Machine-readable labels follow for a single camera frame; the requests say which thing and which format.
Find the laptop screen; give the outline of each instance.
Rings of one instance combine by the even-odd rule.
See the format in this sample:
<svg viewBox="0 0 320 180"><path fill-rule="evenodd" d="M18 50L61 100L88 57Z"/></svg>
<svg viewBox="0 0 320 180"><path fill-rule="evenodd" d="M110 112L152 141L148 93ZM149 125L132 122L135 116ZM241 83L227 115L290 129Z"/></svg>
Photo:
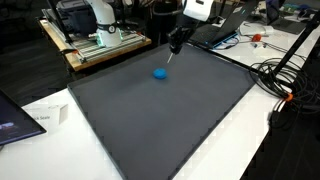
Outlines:
<svg viewBox="0 0 320 180"><path fill-rule="evenodd" d="M0 146L45 132L43 127L0 91Z"/></svg>
<svg viewBox="0 0 320 180"><path fill-rule="evenodd" d="M247 17L254 10L256 5L256 1L241 1L240 3L238 3L237 6L233 8L229 18L226 20L226 22L223 24L220 30L216 33L214 40L219 41L225 38L226 36L233 34L235 30L237 30L238 27L242 24L242 22L247 19Z"/></svg>
<svg viewBox="0 0 320 180"><path fill-rule="evenodd" d="M272 24L279 18L280 8L284 2L285 0L266 0L268 25Z"/></svg>

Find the black pole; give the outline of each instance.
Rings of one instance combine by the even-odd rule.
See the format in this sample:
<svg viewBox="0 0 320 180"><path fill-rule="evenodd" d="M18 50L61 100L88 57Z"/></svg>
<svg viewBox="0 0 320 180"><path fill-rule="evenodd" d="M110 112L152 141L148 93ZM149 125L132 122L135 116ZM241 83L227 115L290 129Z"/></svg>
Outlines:
<svg viewBox="0 0 320 180"><path fill-rule="evenodd" d="M126 15L125 15L125 12L124 12L124 4L123 4L122 0L120 0L119 2L120 2L121 21L122 21L122 25L125 26L126 25Z"/></svg>
<svg viewBox="0 0 320 180"><path fill-rule="evenodd" d="M273 73L277 75L281 69L288 63L291 57L296 53L302 43L308 38L308 36L312 33L314 29L319 26L320 21L320 11L318 11L312 20L307 24L306 29L302 32L296 42L292 45L289 51L285 54L285 56L281 59L278 66L273 70Z"/></svg>
<svg viewBox="0 0 320 180"><path fill-rule="evenodd" d="M220 8L219 16L217 17L217 20L216 20L217 24L220 24L220 17L222 16L222 13L224 11L224 6L226 5L226 2L227 2L227 0L223 0L222 1L222 5L221 5L221 8Z"/></svg>
<svg viewBox="0 0 320 180"><path fill-rule="evenodd" d="M59 28L60 28L60 30L62 31L64 37L66 38L66 43L71 43L71 42L72 42L72 39L70 38L69 34L67 33L66 28L65 28L64 25L63 25L63 22L62 22L62 20L61 20L61 18L60 18L60 15L59 15L59 13L58 13L58 11L57 11L57 9L56 9L56 6L55 6L54 3L52 2L52 0L47 0L47 2L48 2L50 8L51 8L52 11L53 11L53 14L56 16L56 19L57 19L57 23L58 23L58 25L59 25Z"/></svg>
<svg viewBox="0 0 320 180"><path fill-rule="evenodd" d="M310 64L314 62L320 62L320 36L316 42L316 44L313 46L313 49L311 50L308 59L310 60Z"/></svg>

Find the blue object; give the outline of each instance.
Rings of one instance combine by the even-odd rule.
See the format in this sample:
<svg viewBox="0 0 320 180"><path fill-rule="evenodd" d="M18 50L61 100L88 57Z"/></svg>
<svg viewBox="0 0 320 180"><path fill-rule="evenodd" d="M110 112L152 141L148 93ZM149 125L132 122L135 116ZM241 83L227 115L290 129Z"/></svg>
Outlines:
<svg viewBox="0 0 320 180"><path fill-rule="evenodd" d="M157 79L165 79L167 77L167 72L165 69L158 68L153 71L153 76Z"/></svg>
<svg viewBox="0 0 320 180"><path fill-rule="evenodd" d="M301 4L300 6L299 6L299 10L306 10L306 9L310 9L311 7L309 6L309 5L307 5L307 4Z"/></svg>

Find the table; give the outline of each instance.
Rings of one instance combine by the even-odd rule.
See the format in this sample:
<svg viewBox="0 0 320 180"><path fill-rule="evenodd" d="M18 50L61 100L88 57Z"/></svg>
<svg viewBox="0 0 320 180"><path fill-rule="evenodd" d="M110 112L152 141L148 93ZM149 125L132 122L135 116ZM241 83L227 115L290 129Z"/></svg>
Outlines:
<svg viewBox="0 0 320 180"><path fill-rule="evenodd" d="M260 24L250 24L250 26L254 26L254 25L261 26ZM310 34L308 39L297 50L296 54L308 57L313 46L318 40L319 35L320 35L320 27L315 29ZM294 42L298 37L299 35L290 34L290 33L286 33L279 30L274 30L274 35L271 35L269 37L262 37L262 41L288 50L294 44ZM241 36L240 42L245 42L245 41L250 41L250 38L246 36ZM252 45L250 45L250 43L239 43L235 47L230 48L228 50L215 50L214 52L217 52L223 56L231 58L247 66L251 66L254 63L262 63L263 61L269 58L282 58L285 55L285 53L276 51L270 47L263 48L262 46L260 46L258 48L254 48ZM300 57L297 57L297 56L293 56L290 59L290 61L296 63L299 66L302 66L304 64L304 60L302 60Z"/></svg>
<svg viewBox="0 0 320 180"><path fill-rule="evenodd" d="M287 34L279 37L276 42L283 42L286 37L293 38ZM276 42L272 43L285 47L289 42L294 42L294 39L287 40L288 44ZM306 47L308 49L305 51L310 51L312 47ZM250 51L248 54L241 52L248 48L250 44L230 49L233 53L240 54L239 56L232 56L233 53L227 51L225 53L248 64L260 62L261 56L252 53L251 57L248 55ZM240 179L268 132L269 113L277 101L277 98L255 85L215 128L174 179ZM67 89L26 107L39 104L68 104L68 119L58 127L47 129L46 135L5 146L0 152L1 179L121 179ZM34 143L30 146L32 141L39 141L43 145Z"/></svg>
<svg viewBox="0 0 320 180"><path fill-rule="evenodd" d="M41 29L43 29L43 31L48 34L48 36L53 40L53 42L56 44L56 46L58 47L59 51L62 51L64 49L68 49L69 47L67 46L67 43L65 43L57 34L56 31L54 31L54 29L48 24L47 20L40 20L39 21L39 25L41 27ZM115 58L117 56L120 56L122 54L126 54L128 52L132 52L134 50L137 50L139 48L142 48L144 46L147 46L151 44L151 40L149 38L146 38L145 41L141 41L140 43L124 48L124 49L120 49L117 51L112 52L111 54L109 54L108 56L104 56L102 58L99 58L97 60L94 61L88 61L85 63L81 63L79 61L79 59L75 58L72 53L66 54L65 55L65 60L67 62L68 65L70 65L71 69L74 71L80 71L86 68L89 68L93 65L96 65L98 63L110 60L112 58Z"/></svg>

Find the wooden table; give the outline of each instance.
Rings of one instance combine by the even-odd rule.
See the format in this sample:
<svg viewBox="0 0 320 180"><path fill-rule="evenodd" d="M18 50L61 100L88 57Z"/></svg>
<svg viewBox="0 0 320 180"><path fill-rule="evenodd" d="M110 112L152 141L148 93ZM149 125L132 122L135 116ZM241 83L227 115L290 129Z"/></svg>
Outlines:
<svg viewBox="0 0 320 180"><path fill-rule="evenodd" d="M41 26L41 29L45 31L45 33L52 39L52 41L56 44L56 46L59 48L60 51L69 48L68 45L59 37L58 33L52 27L50 27L47 20L39 20L39 25ZM72 55L72 53L65 54L65 60L72 68L71 70L80 71L88 67L91 67L93 65L96 65L98 63L120 56L122 54L137 50L149 44L151 44L151 40L149 38L146 38L145 41L141 41L141 43L139 44L135 44L127 48L119 49L111 54L108 54L107 56L103 56L94 61L88 61L84 63L81 63L79 59L77 59L75 56Z"/></svg>

